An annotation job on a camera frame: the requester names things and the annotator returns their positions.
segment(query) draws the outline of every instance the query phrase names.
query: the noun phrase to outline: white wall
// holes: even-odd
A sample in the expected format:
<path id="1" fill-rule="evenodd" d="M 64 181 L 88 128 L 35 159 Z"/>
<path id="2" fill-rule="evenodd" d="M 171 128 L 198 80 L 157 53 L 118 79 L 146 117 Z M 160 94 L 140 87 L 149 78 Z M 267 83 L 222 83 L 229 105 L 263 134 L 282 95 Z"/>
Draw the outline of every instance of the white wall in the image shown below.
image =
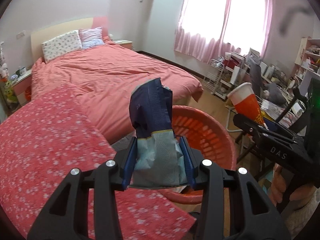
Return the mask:
<path id="1" fill-rule="evenodd" d="M 181 64 L 205 75 L 209 65 L 173 50 L 174 35 L 183 0 L 154 0 L 145 29 L 142 50 Z"/>
<path id="2" fill-rule="evenodd" d="M 2 104 L 0 103 L 0 123 L 2 123 L 6 118 L 7 116 L 4 112 Z"/>
<path id="3" fill-rule="evenodd" d="M 114 38 L 132 40 L 134 47 L 140 49 L 141 26 L 149 5 L 150 0 L 12 0 L 0 20 L 0 41 L 4 41 L 9 72 L 33 64 L 33 31 L 86 17 L 107 16 Z M 16 35 L 23 30 L 26 36 L 17 40 Z"/>
<path id="4" fill-rule="evenodd" d="M 315 15 L 315 20 L 314 20 L 314 28 L 313 28 L 312 38 L 320 39 L 320 21 L 316 15 Z"/>
<path id="5" fill-rule="evenodd" d="M 154 0 L 142 48 L 205 75 L 210 68 L 207 64 L 173 50 L 174 34 L 182 3 L 183 0 Z M 307 0 L 276 0 L 269 44 L 264 57 L 264 61 L 268 64 L 275 64 L 278 60 L 286 65 L 284 71 L 287 74 L 294 66 L 301 38 L 312 36 L 314 28 L 313 17 L 299 14 L 291 24 L 288 35 L 279 36 L 279 23 L 292 5 L 309 6 L 309 3 Z"/>
<path id="6" fill-rule="evenodd" d="M 294 67 L 302 37 L 312 37 L 314 31 L 314 15 L 296 14 L 289 25 L 286 36 L 281 36 L 279 26 L 287 10 L 292 7 L 309 7 L 307 0 L 275 0 L 270 38 L 263 61 L 276 64 L 280 61 L 286 68 L 282 70 L 290 75 Z"/>

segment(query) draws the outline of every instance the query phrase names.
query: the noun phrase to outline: floral pillow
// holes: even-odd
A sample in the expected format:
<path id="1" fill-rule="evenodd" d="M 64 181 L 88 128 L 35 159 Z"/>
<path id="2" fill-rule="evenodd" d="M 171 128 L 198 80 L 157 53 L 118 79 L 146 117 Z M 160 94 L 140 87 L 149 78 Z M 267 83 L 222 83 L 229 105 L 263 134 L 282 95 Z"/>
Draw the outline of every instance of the floral pillow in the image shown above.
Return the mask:
<path id="1" fill-rule="evenodd" d="M 79 31 L 65 33 L 42 43 L 46 63 L 67 53 L 82 49 Z"/>

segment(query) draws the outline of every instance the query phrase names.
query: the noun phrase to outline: paper cup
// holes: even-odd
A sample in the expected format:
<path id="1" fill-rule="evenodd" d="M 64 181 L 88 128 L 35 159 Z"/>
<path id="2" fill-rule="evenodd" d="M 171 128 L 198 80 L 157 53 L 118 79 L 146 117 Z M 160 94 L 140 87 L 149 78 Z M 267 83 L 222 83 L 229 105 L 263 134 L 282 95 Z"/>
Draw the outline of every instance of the paper cup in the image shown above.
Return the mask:
<path id="1" fill-rule="evenodd" d="M 260 106 L 252 90 L 251 83 L 243 83 L 233 89 L 228 98 L 239 114 L 243 114 L 258 124 L 264 125 Z"/>
<path id="2" fill-rule="evenodd" d="M 231 53 L 230 52 L 225 52 L 224 57 L 226 60 L 230 60 L 231 59 Z"/>

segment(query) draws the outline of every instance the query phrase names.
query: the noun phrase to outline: blue gripper pad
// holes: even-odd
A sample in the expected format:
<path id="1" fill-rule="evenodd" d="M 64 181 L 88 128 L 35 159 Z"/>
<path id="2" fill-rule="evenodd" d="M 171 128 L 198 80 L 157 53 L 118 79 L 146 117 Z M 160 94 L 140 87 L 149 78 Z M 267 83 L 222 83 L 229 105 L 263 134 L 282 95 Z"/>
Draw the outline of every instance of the blue gripper pad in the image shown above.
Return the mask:
<path id="1" fill-rule="evenodd" d="M 123 181 L 122 181 L 123 190 L 126 190 L 126 188 L 130 185 L 132 173 L 134 170 L 134 166 L 136 164 L 137 153 L 138 153 L 137 138 L 133 137 L 133 141 L 131 142 L 131 147 L 129 149 L 128 157 L 123 167 Z"/>
<path id="2" fill-rule="evenodd" d="M 187 139 L 183 136 L 180 138 L 179 142 L 181 151 L 183 153 L 184 157 L 184 165 L 186 169 L 186 176 L 187 176 L 187 182 L 190 184 L 190 186 L 195 189 L 196 188 L 196 168 L 193 166 L 191 156 L 189 154 L 189 151 L 191 151 L 191 148 L 189 147 L 189 144 L 187 142 Z"/>

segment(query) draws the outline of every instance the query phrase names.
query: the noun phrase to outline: headboard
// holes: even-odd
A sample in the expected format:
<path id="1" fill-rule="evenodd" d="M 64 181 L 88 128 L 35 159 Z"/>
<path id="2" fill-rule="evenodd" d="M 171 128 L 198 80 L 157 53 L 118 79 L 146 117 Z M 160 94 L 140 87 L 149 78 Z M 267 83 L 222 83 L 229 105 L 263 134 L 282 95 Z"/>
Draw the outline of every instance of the headboard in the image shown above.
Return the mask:
<path id="1" fill-rule="evenodd" d="M 107 29 L 107 17 L 92 17 L 71 22 L 65 22 L 58 25 L 54 25 L 45 28 L 40 31 L 31 33 L 31 51 L 33 62 L 36 62 L 40 57 L 43 56 L 41 44 L 54 37 L 62 35 L 67 32 L 71 32 L 78 29 L 91 29 L 99 26 L 103 26 L 103 36 L 108 35 Z"/>

